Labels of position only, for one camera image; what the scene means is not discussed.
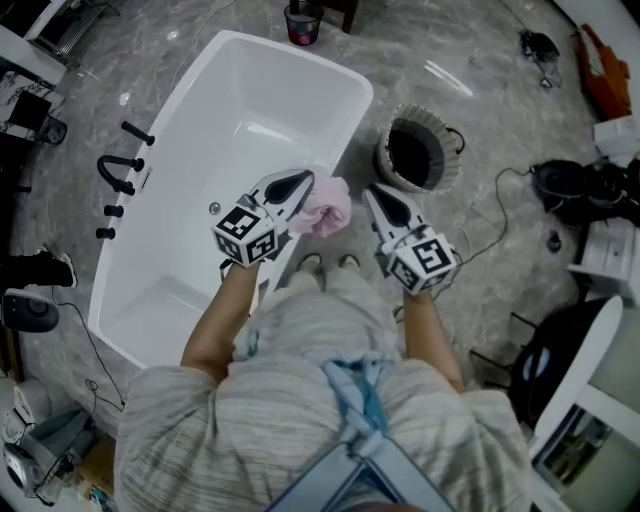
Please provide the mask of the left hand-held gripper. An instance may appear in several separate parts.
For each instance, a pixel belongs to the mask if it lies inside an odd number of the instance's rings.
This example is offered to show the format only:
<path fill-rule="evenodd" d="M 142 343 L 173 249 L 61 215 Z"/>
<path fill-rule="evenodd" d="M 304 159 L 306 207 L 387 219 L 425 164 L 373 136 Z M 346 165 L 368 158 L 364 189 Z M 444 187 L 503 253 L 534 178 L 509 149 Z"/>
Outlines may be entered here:
<path fill-rule="evenodd" d="M 308 169 L 286 169 L 262 178 L 211 228 L 217 248 L 241 266 L 275 260 L 291 242 L 288 221 L 300 211 L 314 183 Z"/>

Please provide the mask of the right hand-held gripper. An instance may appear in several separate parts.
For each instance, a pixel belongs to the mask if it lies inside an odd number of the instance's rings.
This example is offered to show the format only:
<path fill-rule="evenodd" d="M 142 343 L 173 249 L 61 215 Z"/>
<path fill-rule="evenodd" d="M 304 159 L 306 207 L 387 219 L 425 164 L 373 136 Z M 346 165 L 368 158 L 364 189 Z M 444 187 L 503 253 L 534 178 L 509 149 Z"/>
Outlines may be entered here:
<path fill-rule="evenodd" d="M 386 276 L 410 295 L 440 284 L 455 268 L 452 247 L 426 220 L 411 197 L 390 185 L 369 185 L 362 195 L 372 229 L 382 241 Z M 400 236 L 400 231 L 408 231 Z"/>

